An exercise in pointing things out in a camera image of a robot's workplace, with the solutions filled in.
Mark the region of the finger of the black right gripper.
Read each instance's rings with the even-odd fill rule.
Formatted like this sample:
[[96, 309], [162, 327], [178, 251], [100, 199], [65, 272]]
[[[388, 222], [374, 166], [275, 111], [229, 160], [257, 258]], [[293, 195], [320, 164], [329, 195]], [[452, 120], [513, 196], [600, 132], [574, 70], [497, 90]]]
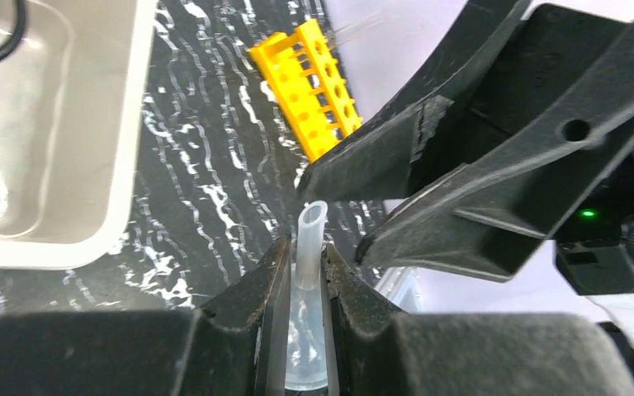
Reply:
[[306, 201], [405, 198], [414, 168], [443, 142], [512, 36], [528, 1], [469, 1], [413, 77], [367, 122], [311, 163]]

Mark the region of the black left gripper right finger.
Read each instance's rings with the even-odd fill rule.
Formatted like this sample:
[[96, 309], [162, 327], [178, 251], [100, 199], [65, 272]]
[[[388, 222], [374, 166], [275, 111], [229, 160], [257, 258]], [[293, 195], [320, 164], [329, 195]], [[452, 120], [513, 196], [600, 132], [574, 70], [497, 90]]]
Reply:
[[599, 326], [566, 313], [408, 313], [321, 255], [332, 395], [634, 395]]

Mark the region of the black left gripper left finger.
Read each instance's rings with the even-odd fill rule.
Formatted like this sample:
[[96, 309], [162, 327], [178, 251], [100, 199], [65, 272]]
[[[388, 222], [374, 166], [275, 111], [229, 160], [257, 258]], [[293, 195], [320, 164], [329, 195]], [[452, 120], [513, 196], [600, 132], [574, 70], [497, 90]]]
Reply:
[[0, 395], [281, 395], [291, 240], [199, 309], [0, 317]]

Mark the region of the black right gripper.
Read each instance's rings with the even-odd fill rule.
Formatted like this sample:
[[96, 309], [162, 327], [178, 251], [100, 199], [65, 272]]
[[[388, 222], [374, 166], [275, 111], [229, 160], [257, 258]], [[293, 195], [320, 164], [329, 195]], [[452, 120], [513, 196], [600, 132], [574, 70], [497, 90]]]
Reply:
[[361, 266], [504, 282], [551, 240], [580, 295], [634, 293], [634, 22], [540, 6]]

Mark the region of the clear plastic funnel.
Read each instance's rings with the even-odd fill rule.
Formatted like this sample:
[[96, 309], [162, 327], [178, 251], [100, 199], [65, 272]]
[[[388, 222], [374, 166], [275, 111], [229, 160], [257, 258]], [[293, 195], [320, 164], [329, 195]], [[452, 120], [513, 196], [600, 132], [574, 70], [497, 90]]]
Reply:
[[306, 392], [328, 384], [321, 294], [321, 254], [328, 205], [308, 204], [297, 219], [296, 260], [291, 274], [291, 307], [285, 388]]

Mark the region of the clear glass test tube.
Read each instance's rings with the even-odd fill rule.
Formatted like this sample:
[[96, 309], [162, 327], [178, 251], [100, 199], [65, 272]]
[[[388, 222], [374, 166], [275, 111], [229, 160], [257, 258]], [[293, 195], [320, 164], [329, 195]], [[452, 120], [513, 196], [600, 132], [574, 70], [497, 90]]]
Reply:
[[387, 20], [386, 16], [372, 14], [360, 21], [355, 21], [346, 26], [340, 27], [335, 31], [328, 33], [325, 38], [330, 49], [344, 45], [349, 41], [355, 40], [362, 35], [376, 29]]

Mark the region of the yellow test tube rack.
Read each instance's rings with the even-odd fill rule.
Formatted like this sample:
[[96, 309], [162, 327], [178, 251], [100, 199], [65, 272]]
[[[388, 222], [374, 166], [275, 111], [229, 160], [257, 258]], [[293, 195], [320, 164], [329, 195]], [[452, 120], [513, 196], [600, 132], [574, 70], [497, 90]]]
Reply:
[[362, 126], [317, 20], [309, 19], [290, 35], [276, 32], [248, 52], [311, 162]]

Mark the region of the beige plastic bin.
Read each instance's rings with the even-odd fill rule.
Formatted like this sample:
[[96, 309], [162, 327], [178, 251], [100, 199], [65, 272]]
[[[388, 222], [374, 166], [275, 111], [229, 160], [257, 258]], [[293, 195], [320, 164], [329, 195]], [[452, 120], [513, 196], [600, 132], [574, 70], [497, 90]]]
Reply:
[[130, 214], [154, 1], [0, 1], [0, 269], [101, 257]]

